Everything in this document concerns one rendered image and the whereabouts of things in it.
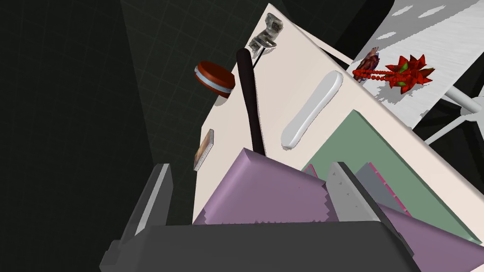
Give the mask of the red round tin, blue band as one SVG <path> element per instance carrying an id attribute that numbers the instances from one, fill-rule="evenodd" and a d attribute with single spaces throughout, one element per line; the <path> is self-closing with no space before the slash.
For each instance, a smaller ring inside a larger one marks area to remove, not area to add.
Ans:
<path id="1" fill-rule="evenodd" d="M 235 87 L 234 75 L 224 67 L 210 61 L 201 61 L 194 69 L 195 77 L 205 87 L 228 99 Z"/>

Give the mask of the green book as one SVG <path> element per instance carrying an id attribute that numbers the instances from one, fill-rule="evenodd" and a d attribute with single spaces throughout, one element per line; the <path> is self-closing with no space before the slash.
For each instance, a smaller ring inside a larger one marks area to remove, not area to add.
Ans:
<path id="1" fill-rule="evenodd" d="M 353 173 L 371 163 L 413 218 L 482 243 L 360 113 L 352 111 L 307 164 L 322 178 L 331 162 L 344 162 Z"/>

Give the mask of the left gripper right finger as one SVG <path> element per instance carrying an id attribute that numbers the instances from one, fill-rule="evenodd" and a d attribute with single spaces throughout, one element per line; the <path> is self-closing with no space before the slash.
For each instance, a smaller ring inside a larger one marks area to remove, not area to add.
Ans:
<path id="1" fill-rule="evenodd" d="M 413 251 L 397 228 L 412 219 L 371 168 L 357 179 L 343 162 L 330 166 L 325 183 L 339 222 L 328 233 L 332 258 L 346 261 L 411 261 Z"/>

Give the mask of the small picture frame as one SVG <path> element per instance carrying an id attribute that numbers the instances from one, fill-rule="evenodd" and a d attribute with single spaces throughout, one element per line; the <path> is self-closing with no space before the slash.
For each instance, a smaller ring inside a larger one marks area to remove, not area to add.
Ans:
<path id="1" fill-rule="evenodd" d="M 194 171 L 198 171 L 214 144 L 214 130 L 210 129 L 194 156 Z"/>

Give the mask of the white table with red decorations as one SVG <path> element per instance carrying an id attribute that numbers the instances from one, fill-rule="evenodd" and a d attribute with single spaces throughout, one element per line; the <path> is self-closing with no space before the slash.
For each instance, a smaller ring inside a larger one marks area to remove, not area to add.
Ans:
<path id="1" fill-rule="evenodd" d="M 399 86 L 366 79 L 363 87 L 407 127 L 415 128 L 423 116 L 445 99 L 461 106 L 460 116 L 430 136 L 430 144 L 464 121 L 476 122 L 484 133 L 484 87 L 475 98 L 454 84 L 484 53 L 484 0 L 395 0 L 388 15 L 354 61 L 351 73 L 374 47 L 378 70 L 396 64 L 400 56 L 425 56 L 433 68 L 430 82 L 415 85 L 406 94 Z"/>

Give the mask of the cream desk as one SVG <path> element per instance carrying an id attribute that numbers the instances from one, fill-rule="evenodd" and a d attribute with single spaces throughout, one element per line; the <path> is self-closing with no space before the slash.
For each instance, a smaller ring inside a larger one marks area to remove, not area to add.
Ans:
<path id="1" fill-rule="evenodd" d="M 276 49 L 262 57 L 255 67 L 262 137 L 268 157 L 302 169 L 345 118 L 356 111 L 484 242 L 484 195 L 357 83 L 304 30 L 273 5 L 268 5 L 266 12 L 273 12 L 284 23 L 282 33 L 276 38 Z M 303 106 L 320 80 L 333 70 L 344 75 L 340 90 L 297 146 L 284 150 L 280 137 L 286 123 Z"/>

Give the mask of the white oblong bar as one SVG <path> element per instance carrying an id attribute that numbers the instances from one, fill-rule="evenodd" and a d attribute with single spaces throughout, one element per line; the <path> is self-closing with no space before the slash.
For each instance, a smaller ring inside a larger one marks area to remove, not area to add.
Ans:
<path id="1" fill-rule="evenodd" d="M 303 107 L 282 131 L 281 145 L 283 148 L 294 149 L 296 147 L 309 125 L 335 96 L 342 83 L 343 75 L 336 70 L 323 77 Z"/>

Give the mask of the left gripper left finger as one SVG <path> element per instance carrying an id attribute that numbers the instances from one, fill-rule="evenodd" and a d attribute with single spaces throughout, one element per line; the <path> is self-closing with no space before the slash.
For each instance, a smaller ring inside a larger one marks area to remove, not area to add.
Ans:
<path id="1" fill-rule="evenodd" d="M 165 225 L 173 193 L 173 178 L 168 163 L 157 164 L 136 203 L 121 237 L 121 243 L 149 226 Z"/>

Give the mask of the black rod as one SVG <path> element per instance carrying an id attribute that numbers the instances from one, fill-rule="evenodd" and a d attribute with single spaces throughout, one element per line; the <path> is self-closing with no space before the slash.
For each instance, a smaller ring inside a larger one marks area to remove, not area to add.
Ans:
<path id="1" fill-rule="evenodd" d="M 266 153 L 259 122 L 257 89 L 251 54 L 246 48 L 241 48 L 236 53 L 236 60 L 240 86 L 249 119 L 252 150 L 262 156 L 265 156 Z"/>

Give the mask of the silver metal object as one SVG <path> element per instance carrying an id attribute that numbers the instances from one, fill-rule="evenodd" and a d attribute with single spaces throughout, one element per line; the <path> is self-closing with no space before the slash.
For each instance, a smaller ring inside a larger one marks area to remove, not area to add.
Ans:
<path id="1" fill-rule="evenodd" d="M 265 29 L 249 42 L 249 47 L 254 54 L 259 52 L 261 48 L 275 48 L 277 46 L 275 39 L 284 28 L 282 20 L 271 13 L 267 13 L 265 24 Z"/>

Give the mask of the purple book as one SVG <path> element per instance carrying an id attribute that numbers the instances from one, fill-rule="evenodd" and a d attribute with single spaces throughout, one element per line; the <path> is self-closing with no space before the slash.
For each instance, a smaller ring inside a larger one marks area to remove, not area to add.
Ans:
<path id="1" fill-rule="evenodd" d="M 243 149 L 194 220 L 195 225 L 339 222 L 305 219 L 303 193 L 315 189 L 314 171 L 296 170 Z M 484 272 L 484 246 L 413 218 L 398 232 L 413 251 L 418 272 Z"/>

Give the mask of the grey book with pink edge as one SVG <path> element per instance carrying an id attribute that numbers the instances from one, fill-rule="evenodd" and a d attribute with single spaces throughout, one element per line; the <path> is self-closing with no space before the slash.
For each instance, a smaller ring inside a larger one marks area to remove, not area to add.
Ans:
<path id="1" fill-rule="evenodd" d="M 325 181 L 303 193 L 300 211 L 316 221 L 383 221 L 388 211 L 412 215 L 371 163 L 356 173 L 343 162 L 331 162 Z"/>

